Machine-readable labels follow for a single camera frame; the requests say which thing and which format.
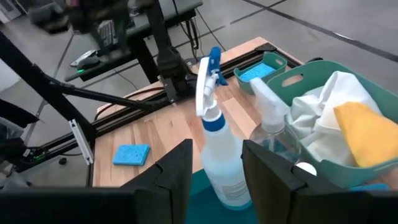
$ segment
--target blue spray nozzle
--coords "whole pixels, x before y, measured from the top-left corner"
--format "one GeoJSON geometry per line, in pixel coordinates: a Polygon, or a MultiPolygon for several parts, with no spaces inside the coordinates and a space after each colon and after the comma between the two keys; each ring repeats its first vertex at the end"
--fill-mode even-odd
{"type": "Polygon", "coordinates": [[[228,82],[225,80],[223,74],[221,74],[220,62],[221,49],[219,47],[213,47],[209,54],[209,74],[212,74],[212,71],[215,71],[219,77],[217,80],[217,85],[228,85],[228,82]]]}

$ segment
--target white spray nozzle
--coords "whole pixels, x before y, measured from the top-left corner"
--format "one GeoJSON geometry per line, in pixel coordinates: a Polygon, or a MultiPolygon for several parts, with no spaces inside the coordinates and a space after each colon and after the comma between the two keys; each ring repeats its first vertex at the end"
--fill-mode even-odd
{"type": "Polygon", "coordinates": [[[214,89],[218,74],[216,71],[209,74],[209,57],[204,57],[200,60],[197,92],[196,92],[196,108],[197,116],[202,117],[206,121],[214,121],[221,116],[221,111],[217,107],[217,102],[213,97],[214,89]]]}
{"type": "Polygon", "coordinates": [[[250,80],[250,85],[256,94],[256,106],[261,111],[262,128],[268,133],[282,131],[289,107],[260,78],[250,80]]]}

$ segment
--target clear spray bottle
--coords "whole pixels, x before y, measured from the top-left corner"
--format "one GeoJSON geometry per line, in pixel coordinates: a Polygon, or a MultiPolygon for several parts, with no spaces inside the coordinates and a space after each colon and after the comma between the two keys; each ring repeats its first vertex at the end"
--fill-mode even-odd
{"type": "Polygon", "coordinates": [[[285,159],[297,163],[301,147],[295,133],[285,125],[289,107],[260,78],[250,85],[256,95],[256,106],[261,112],[261,124],[250,135],[250,140],[285,159]]]}

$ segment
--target wooden tabletop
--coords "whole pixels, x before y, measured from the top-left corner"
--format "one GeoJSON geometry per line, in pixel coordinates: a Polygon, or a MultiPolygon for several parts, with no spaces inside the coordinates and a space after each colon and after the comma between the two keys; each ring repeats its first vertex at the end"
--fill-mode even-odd
{"type": "MultiPolygon", "coordinates": [[[[222,53],[221,63],[250,52],[265,43],[267,43],[265,39],[257,37],[234,47],[222,53]]],[[[229,78],[228,83],[228,86],[221,86],[216,89],[215,98],[233,134],[248,139],[253,129],[261,122],[261,116],[254,107],[254,97],[239,89],[235,77],[229,78]]],[[[160,86],[162,84],[158,82],[139,91],[160,86]]],[[[154,93],[156,91],[141,94],[131,99],[141,100],[154,93]]],[[[110,107],[100,117],[109,115],[121,108],[123,106],[110,107]]],[[[162,108],[97,138],[93,186],[119,187],[125,184],[144,172],[184,139],[193,139],[193,172],[201,170],[200,150],[203,148],[205,140],[201,120],[196,116],[194,98],[179,102],[175,106],[170,105],[162,108]],[[150,153],[145,165],[142,167],[114,166],[112,164],[113,156],[121,144],[149,144],[150,153]]],[[[390,185],[398,189],[398,178],[396,178],[398,177],[398,169],[394,172],[392,172],[393,178],[387,178],[385,181],[390,181],[390,185]]]]}

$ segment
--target concrete floor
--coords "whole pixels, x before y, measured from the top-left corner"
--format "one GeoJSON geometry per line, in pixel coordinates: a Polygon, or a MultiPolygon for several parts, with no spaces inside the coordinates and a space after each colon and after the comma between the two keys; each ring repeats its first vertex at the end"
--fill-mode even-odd
{"type": "MultiPolygon", "coordinates": [[[[287,0],[272,9],[268,6],[277,3],[277,0],[203,2],[203,6],[198,9],[225,49],[261,36],[301,61],[323,57],[341,62],[384,88],[398,93],[398,56],[395,56],[398,54],[398,2],[395,0],[287,0]],[[333,33],[357,41],[344,40],[333,33]]],[[[207,54],[212,46],[219,43],[199,16],[196,20],[200,34],[206,34],[201,42],[203,51],[207,54]]],[[[25,17],[0,29],[44,72],[61,81],[70,62],[95,48],[88,38],[78,35],[72,37],[71,32],[57,36],[45,35],[32,27],[25,17]]],[[[174,45],[187,41],[180,27],[169,29],[169,34],[174,45]]],[[[152,54],[156,54],[154,40],[147,40],[147,44],[152,54]]],[[[178,51],[183,58],[192,57],[188,44],[178,47],[178,51]]],[[[134,63],[136,60],[116,70],[134,63]]],[[[139,65],[120,75],[112,75],[113,73],[114,71],[109,71],[88,82],[74,80],[70,83],[116,96],[124,96],[135,90],[124,78],[133,82],[137,88],[149,84],[139,65]]],[[[42,121],[27,135],[29,146],[43,144],[70,132],[68,123],[51,106],[42,104],[41,97],[23,81],[1,92],[0,98],[19,105],[32,114],[39,113],[42,121]]],[[[67,98],[90,121],[93,120],[97,107],[103,104],[72,96],[67,98]]],[[[36,185],[84,185],[86,165],[83,158],[69,157],[68,161],[66,166],[54,162],[32,173],[29,179],[36,185]]]]}

